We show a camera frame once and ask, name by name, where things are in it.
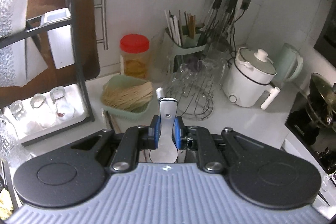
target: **pot handle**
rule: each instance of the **pot handle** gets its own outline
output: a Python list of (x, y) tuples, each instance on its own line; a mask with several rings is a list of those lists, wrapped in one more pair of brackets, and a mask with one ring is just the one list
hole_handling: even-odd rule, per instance
[(299, 53), (296, 54), (296, 61), (297, 61), (297, 66), (296, 66), (295, 71), (289, 78), (284, 80), (285, 82), (290, 82), (299, 76), (299, 73), (301, 72), (302, 67), (303, 67), (303, 58)]
[(267, 97), (265, 102), (261, 105), (261, 109), (265, 110), (269, 104), (274, 100), (274, 98), (279, 94), (280, 88), (278, 87), (272, 87), (271, 85), (268, 85), (266, 87), (266, 90), (270, 93), (270, 95)]

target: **cutting board holder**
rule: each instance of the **cutting board holder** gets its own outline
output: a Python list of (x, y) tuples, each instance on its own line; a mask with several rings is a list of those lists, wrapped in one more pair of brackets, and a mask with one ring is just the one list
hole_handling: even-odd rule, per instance
[(52, 23), (48, 23), (48, 24), (44, 24), (44, 25), (40, 25), (38, 27), (35, 28), (30, 28), (29, 26), (33, 23), (40, 23), (41, 22), (41, 18), (43, 15), (39, 15), (33, 18), (30, 18), (28, 20), (26, 20), (26, 29), (13, 34), (11, 36), (5, 37), (3, 39), (0, 39), (0, 49), (7, 47), (8, 45), (11, 45), (15, 42), (27, 39), (28, 37), (33, 37), (36, 36), (42, 32), (47, 32), (53, 29), (57, 29), (60, 27), (64, 27), (64, 26), (68, 26), (70, 25), (71, 27), (71, 38), (72, 38), (72, 47), (73, 47), (73, 56), (74, 56), (74, 65), (76, 68), (76, 79), (77, 79), (77, 85), (79, 87), (79, 91), (80, 91), (80, 96), (82, 97), (83, 103), (84, 103), (84, 107), (86, 108), (86, 117), (85, 119), (83, 119), (82, 121), (72, 124), (70, 126), (66, 126), (64, 128), (61, 128), (59, 130), (50, 132), (46, 135), (40, 136), (38, 138), (34, 138), (33, 140), (29, 140), (27, 142), (22, 143), (22, 145), (27, 146), (27, 145), (31, 145), (33, 143), (36, 143), (38, 141), (44, 140), (46, 138), (52, 137), (56, 134), (59, 134), (63, 131), (69, 130), (73, 127), (76, 127), (80, 124), (86, 123), (86, 122), (94, 122), (95, 121), (95, 116), (93, 115), (93, 111), (92, 111), (92, 107), (90, 104), (90, 100), (89, 100), (89, 96), (88, 96), (88, 92), (86, 89), (86, 85), (85, 85), (85, 77), (84, 77), (84, 72), (83, 72), (83, 67), (82, 67), (82, 63), (81, 63), (81, 55), (79, 52), (79, 46), (78, 46), (78, 34), (76, 32), (74, 32), (73, 30), (78, 30), (77, 28), (77, 20), (76, 20), (76, 16), (75, 15), (75, 1), (73, 0), (66, 0), (67, 1), (67, 6), (70, 10), (70, 14), (71, 17), (70, 18), (66, 18), (66, 19), (62, 19), (62, 20), (58, 20), (56, 22), (52, 22)]

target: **plastic kettle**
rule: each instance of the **plastic kettle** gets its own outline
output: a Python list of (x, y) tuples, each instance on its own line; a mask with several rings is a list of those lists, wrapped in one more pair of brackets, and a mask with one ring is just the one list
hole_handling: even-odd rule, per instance
[(303, 58), (292, 45), (285, 43), (274, 61), (277, 74), (274, 80), (278, 83), (293, 81), (300, 74)]

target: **jar with red lid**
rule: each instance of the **jar with red lid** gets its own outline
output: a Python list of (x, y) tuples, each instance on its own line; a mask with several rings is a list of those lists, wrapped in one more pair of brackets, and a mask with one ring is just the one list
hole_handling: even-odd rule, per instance
[(149, 58), (147, 37), (140, 34), (128, 34), (120, 40), (121, 74), (145, 79)]

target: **gray ribbed surface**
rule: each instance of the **gray ribbed surface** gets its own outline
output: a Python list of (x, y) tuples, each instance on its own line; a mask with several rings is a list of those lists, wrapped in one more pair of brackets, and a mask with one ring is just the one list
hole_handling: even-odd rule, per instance
[(90, 201), (73, 208), (43, 210), (24, 205), (7, 224), (315, 224), (327, 223), (311, 206), (291, 211), (257, 207), (234, 194), (220, 175), (196, 164), (139, 163), (113, 175)]

